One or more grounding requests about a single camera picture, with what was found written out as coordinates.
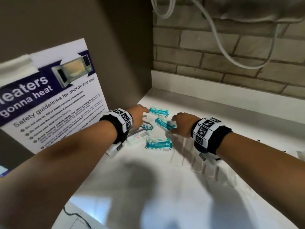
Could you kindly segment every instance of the person's left hand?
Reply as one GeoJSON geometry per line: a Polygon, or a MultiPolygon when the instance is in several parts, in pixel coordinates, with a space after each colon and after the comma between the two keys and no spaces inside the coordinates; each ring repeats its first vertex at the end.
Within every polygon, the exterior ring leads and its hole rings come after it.
{"type": "Polygon", "coordinates": [[[138,128],[143,124],[143,112],[149,113],[148,108],[143,107],[141,104],[128,108],[127,111],[131,114],[133,118],[133,128],[138,128]]]}

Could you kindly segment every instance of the electrical cord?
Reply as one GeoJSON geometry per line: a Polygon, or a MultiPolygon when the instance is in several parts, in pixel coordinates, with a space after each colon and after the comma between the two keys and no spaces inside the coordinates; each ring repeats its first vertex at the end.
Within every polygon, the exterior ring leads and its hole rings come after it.
{"type": "MultiPolygon", "coordinates": [[[[162,19],[167,19],[170,17],[170,15],[173,13],[173,10],[175,8],[175,4],[176,4],[176,0],[170,0],[170,4],[169,4],[169,8],[168,8],[168,11],[165,13],[165,14],[162,14],[161,11],[159,10],[158,6],[157,6],[157,0],[151,0],[152,1],[152,7],[154,9],[154,11],[156,12],[156,14],[162,18],[162,19]]],[[[216,39],[216,42],[217,42],[217,45],[220,49],[220,51],[223,53],[223,55],[233,64],[239,66],[239,67],[242,67],[242,68],[245,68],[245,69],[259,69],[259,68],[262,68],[264,67],[267,63],[270,62],[271,60],[271,57],[272,57],[272,54],[273,54],[273,50],[274,50],[274,47],[275,47],[275,42],[276,42],[276,38],[278,36],[278,31],[279,31],[279,27],[280,27],[280,24],[277,24],[276,26],[276,30],[275,30],[275,33],[274,33],[274,37],[272,39],[272,44],[271,44],[271,47],[270,47],[270,51],[269,51],[269,55],[268,55],[268,58],[267,58],[267,61],[265,61],[264,63],[260,64],[260,65],[257,65],[257,66],[247,66],[247,65],[243,65],[239,62],[237,62],[236,60],[234,60],[227,52],[226,50],[223,48],[220,40],[219,40],[219,37],[218,37],[218,34],[217,34],[217,30],[216,30],[216,26],[214,24],[214,21],[213,19],[211,18],[211,16],[208,14],[208,12],[205,10],[205,8],[202,6],[201,3],[199,3],[197,0],[192,0],[193,3],[202,11],[202,13],[204,14],[204,16],[206,17],[206,19],[208,20],[211,28],[212,28],[212,32],[215,36],[215,39],[216,39]]]]}
{"type": "Polygon", "coordinates": [[[76,215],[76,216],[80,217],[81,219],[83,219],[83,221],[85,221],[85,223],[87,224],[87,227],[89,227],[90,229],[92,229],[92,227],[91,227],[90,224],[87,222],[87,220],[84,219],[82,216],[80,216],[80,214],[77,214],[77,213],[68,213],[68,212],[66,211],[66,208],[65,208],[65,207],[63,207],[63,211],[64,211],[64,212],[66,213],[66,215],[68,215],[68,216],[76,215]]]}

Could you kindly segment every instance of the black cable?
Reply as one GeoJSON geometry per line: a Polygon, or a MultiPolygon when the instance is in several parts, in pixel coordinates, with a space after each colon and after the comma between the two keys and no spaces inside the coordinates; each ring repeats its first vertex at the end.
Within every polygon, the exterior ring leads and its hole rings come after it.
{"type": "Polygon", "coordinates": [[[76,215],[76,216],[80,217],[81,219],[83,219],[83,220],[85,221],[85,223],[87,224],[87,226],[88,226],[90,229],[92,229],[92,227],[91,227],[90,224],[87,222],[87,220],[84,219],[84,218],[83,218],[82,216],[80,216],[79,214],[77,214],[77,213],[72,213],[72,214],[70,214],[70,213],[66,212],[66,208],[65,208],[65,207],[63,207],[63,211],[64,211],[67,215],[69,215],[69,216],[76,215]]]}

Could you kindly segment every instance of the wet wipes packet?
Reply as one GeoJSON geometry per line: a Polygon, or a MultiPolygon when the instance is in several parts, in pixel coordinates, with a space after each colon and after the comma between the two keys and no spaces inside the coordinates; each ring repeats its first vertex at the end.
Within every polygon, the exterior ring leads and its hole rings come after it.
{"type": "Polygon", "coordinates": [[[169,151],[173,149],[173,142],[170,138],[148,137],[146,139],[146,149],[169,151]]]}
{"type": "Polygon", "coordinates": [[[168,117],[170,114],[169,110],[158,108],[155,106],[152,106],[149,110],[150,114],[159,116],[159,117],[168,117]]]}
{"type": "Polygon", "coordinates": [[[127,145],[132,146],[133,144],[139,143],[148,137],[149,133],[145,128],[138,128],[131,131],[127,135],[127,145]]]}
{"type": "Polygon", "coordinates": [[[144,121],[143,120],[143,124],[141,125],[142,128],[145,128],[146,130],[152,130],[153,129],[153,125],[148,122],[148,121],[144,121]]]}
{"type": "Polygon", "coordinates": [[[164,117],[159,117],[155,120],[156,124],[161,127],[163,130],[170,131],[173,128],[176,128],[176,122],[174,121],[168,121],[164,117]]]}

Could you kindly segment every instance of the dark wall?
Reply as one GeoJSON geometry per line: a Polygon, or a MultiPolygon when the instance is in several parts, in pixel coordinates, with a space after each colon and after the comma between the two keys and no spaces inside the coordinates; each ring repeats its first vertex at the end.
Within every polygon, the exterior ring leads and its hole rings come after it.
{"type": "MultiPolygon", "coordinates": [[[[127,108],[151,88],[152,22],[150,0],[0,0],[0,62],[85,38],[109,109],[127,108]]],[[[30,156],[0,132],[0,165],[30,156]]]]}

